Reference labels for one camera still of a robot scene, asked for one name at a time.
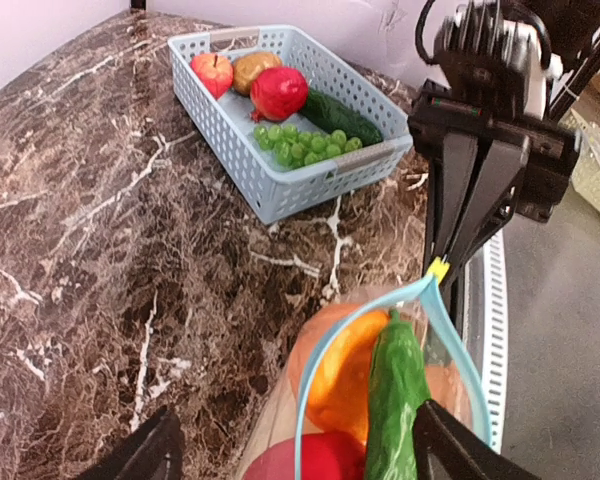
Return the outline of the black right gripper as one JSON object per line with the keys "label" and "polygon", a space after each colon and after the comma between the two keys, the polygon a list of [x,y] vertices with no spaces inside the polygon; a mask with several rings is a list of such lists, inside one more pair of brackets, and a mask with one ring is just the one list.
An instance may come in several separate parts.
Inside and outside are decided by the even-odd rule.
{"label": "black right gripper", "polygon": [[579,133],[531,117],[497,120],[431,80],[414,100],[408,125],[416,152],[429,163],[424,266],[445,261],[447,288],[513,210],[548,222],[580,155]]}

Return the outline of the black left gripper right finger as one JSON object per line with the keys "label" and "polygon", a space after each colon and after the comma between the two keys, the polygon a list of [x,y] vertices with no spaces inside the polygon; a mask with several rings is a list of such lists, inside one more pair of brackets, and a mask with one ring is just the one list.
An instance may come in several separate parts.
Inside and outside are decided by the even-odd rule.
{"label": "black left gripper right finger", "polygon": [[433,399],[417,409],[413,442],[418,479],[432,478],[433,456],[451,479],[540,480],[494,452]]}

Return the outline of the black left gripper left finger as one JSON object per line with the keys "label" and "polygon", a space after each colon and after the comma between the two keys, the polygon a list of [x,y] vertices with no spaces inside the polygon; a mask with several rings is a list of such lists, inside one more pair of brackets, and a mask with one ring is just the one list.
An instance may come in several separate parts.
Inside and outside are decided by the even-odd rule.
{"label": "black left gripper left finger", "polygon": [[162,406],[77,479],[179,480],[183,475],[184,446],[179,417]]}

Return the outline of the green leafy vegetable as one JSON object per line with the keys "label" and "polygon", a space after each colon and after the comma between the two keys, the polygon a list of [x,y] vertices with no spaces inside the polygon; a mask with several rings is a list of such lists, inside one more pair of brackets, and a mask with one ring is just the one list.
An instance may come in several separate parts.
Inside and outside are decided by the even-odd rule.
{"label": "green leafy vegetable", "polygon": [[372,354],[366,479],[417,477],[412,429],[417,409],[430,397],[420,343],[392,308]]}

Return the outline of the clear zip top bag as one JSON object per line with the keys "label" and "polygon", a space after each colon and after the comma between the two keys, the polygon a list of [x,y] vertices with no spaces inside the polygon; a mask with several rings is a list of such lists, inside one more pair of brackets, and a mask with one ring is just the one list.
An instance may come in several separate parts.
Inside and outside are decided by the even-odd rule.
{"label": "clear zip top bag", "polygon": [[295,445],[295,475],[301,479],[302,436],[326,433],[305,416],[310,388],[318,367],[334,340],[358,318],[376,310],[397,309],[410,323],[424,356],[425,374],[431,397],[490,448],[490,416],[478,371],[443,304],[439,289],[447,267],[435,262],[427,274],[409,285],[382,292],[370,289],[347,304],[359,308],[339,320],[322,337],[303,369],[299,391],[294,394],[287,376],[287,359],[282,377],[256,423],[237,467],[243,479],[247,467],[265,450],[284,440]]}

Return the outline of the red tomato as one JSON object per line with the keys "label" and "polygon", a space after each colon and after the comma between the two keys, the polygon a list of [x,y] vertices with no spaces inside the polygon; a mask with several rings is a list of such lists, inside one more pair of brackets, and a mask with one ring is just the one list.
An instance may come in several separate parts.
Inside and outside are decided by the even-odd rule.
{"label": "red tomato", "polygon": [[[243,479],[294,479],[293,439],[275,444],[260,454],[246,469]],[[302,436],[302,480],[363,479],[365,448],[345,432],[304,434]]]}

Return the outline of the orange fruit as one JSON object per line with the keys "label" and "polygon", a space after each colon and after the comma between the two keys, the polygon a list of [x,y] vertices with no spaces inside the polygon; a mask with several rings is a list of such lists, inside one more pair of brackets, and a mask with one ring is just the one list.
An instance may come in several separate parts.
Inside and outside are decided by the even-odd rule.
{"label": "orange fruit", "polygon": [[[303,369],[315,346],[331,327],[358,308],[357,304],[331,304],[303,325],[287,366],[294,394],[299,391]],[[318,429],[346,432],[362,445],[367,442],[372,352],[388,321],[386,311],[372,311],[345,328],[329,347],[314,376],[305,412]]]}

